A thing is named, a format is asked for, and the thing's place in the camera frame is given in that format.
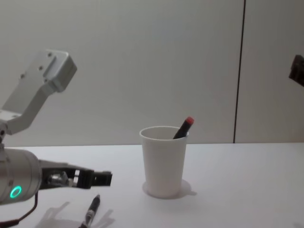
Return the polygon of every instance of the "robotic arm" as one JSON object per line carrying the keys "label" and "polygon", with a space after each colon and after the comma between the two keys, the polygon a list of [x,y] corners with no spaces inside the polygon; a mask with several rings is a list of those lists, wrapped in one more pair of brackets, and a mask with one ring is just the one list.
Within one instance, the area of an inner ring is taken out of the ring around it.
{"label": "robotic arm", "polygon": [[13,135],[27,129],[48,96],[63,92],[76,71],[77,67],[67,52],[39,52],[0,109],[0,132]]}
{"label": "robotic arm", "polygon": [[27,129],[48,96],[63,92],[76,71],[67,52],[41,51],[0,109],[0,205],[28,200],[42,189],[110,186],[109,171],[41,161],[29,151],[8,149],[2,143],[6,134]]}

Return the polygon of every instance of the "green led ring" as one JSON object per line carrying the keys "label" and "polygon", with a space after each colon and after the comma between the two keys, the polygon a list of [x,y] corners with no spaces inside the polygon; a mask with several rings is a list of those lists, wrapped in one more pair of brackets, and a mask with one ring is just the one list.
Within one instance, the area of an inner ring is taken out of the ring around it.
{"label": "green led ring", "polygon": [[16,186],[13,188],[13,190],[10,192],[10,197],[13,199],[13,198],[16,198],[18,195],[20,195],[22,192],[22,188],[21,186]]}

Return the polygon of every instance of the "black pen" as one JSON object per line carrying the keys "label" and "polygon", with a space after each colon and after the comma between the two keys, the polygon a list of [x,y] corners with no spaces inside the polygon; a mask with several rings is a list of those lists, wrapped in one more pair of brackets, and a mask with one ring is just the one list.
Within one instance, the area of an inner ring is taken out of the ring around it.
{"label": "black pen", "polygon": [[97,212],[97,209],[100,204],[100,195],[98,194],[92,201],[89,209],[87,210],[87,213],[85,214],[85,220],[81,224],[80,228],[90,228],[93,219],[95,217],[95,214]]}
{"label": "black pen", "polygon": [[189,129],[191,128],[192,124],[194,123],[194,119],[192,117],[188,117],[179,130],[176,132],[173,139],[179,139],[187,136]]}

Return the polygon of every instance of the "white wall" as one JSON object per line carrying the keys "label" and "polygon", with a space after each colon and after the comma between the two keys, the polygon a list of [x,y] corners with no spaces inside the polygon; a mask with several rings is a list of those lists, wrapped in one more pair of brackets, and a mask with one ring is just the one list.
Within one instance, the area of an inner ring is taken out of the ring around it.
{"label": "white wall", "polygon": [[196,119],[191,143],[230,143],[242,0],[2,0],[0,104],[40,49],[70,52],[67,90],[17,145],[139,143],[140,129]]}
{"label": "white wall", "polygon": [[304,142],[304,88],[289,79],[304,56],[304,1],[247,0],[236,142]]}

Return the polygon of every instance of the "black cable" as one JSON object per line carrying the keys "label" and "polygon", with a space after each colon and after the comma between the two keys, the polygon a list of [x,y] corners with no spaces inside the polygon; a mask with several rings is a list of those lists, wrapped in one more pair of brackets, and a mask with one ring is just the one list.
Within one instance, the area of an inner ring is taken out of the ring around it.
{"label": "black cable", "polygon": [[24,216],[22,216],[19,219],[14,219],[14,220],[6,221],[6,222],[0,222],[0,228],[8,228],[8,227],[13,227],[13,226],[18,225],[20,221],[25,219],[36,209],[37,205],[38,205],[38,192],[35,194],[35,204],[28,213],[26,213]]}
{"label": "black cable", "polygon": [[243,9],[243,22],[242,22],[242,36],[241,36],[241,49],[239,53],[239,64],[238,64],[238,80],[237,80],[237,101],[236,101],[236,112],[234,118],[234,131],[233,131],[233,143],[236,143],[236,130],[237,130],[237,116],[238,116],[238,92],[239,92],[239,79],[241,76],[241,65],[242,65],[242,53],[243,53],[243,38],[244,38],[244,24],[245,24],[245,11],[246,11],[246,0],[244,0]]}

